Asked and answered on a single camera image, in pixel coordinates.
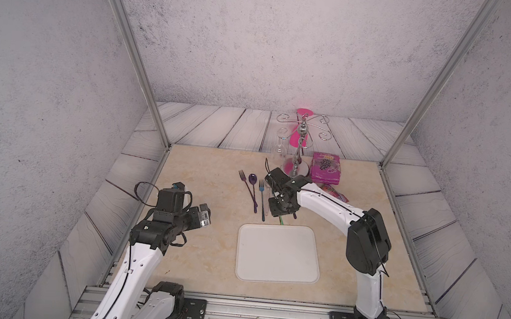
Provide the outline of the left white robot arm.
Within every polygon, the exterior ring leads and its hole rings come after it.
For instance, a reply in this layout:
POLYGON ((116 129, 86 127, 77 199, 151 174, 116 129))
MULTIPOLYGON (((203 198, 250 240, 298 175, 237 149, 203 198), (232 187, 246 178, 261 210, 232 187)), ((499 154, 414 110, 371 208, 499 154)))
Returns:
POLYGON ((90 319, 183 319, 181 284, 163 281, 149 291, 146 284, 168 248, 184 246, 187 231, 209 226, 208 205, 194 206, 192 201, 181 182, 158 190, 156 204, 131 229, 124 260, 90 319))

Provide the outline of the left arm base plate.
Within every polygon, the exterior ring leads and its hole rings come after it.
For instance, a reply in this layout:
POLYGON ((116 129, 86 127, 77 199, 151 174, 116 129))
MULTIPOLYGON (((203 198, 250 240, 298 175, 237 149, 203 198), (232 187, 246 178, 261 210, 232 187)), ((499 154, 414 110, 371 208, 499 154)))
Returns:
POLYGON ((176 298, 173 312, 166 319, 204 319, 206 310, 204 299, 176 298))

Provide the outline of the silver spoon pink handle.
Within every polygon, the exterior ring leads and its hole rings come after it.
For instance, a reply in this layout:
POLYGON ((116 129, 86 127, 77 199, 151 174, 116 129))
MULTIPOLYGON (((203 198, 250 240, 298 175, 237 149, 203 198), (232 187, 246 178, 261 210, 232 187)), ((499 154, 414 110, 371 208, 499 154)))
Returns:
POLYGON ((263 196, 265 216, 269 216, 270 215, 269 202, 268 202, 269 199, 270 199, 270 188, 268 187, 268 185, 265 185, 264 196, 263 196))

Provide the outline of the blue fork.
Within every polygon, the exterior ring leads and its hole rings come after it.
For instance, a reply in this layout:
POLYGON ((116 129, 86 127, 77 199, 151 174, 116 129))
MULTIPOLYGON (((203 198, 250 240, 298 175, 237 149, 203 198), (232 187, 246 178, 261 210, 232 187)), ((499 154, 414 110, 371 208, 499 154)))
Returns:
POLYGON ((265 222, 265 215, 266 215, 265 214, 265 202, 264 202, 264 188, 265 188, 265 184, 264 184, 263 180, 259 181, 258 187, 259 187, 259 190, 260 190, 260 193, 261 193, 261 198, 260 198, 260 200, 261 200, 261 217, 262 217, 261 220, 262 220, 262 222, 265 222))

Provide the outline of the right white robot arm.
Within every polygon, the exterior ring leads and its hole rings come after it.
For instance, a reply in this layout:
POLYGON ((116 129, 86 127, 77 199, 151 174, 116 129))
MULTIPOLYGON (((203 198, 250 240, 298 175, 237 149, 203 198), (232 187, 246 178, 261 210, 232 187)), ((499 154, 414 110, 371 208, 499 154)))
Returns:
POLYGON ((338 228, 347 239, 346 258, 357 273, 356 314, 378 319, 385 314, 382 276, 392 249, 383 221, 376 209, 354 208, 323 191, 309 178, 291 178, 281 169, 267 172, 264 179, 272 195, 268 204, 274 217, 291 215, 306 208, 338 228))

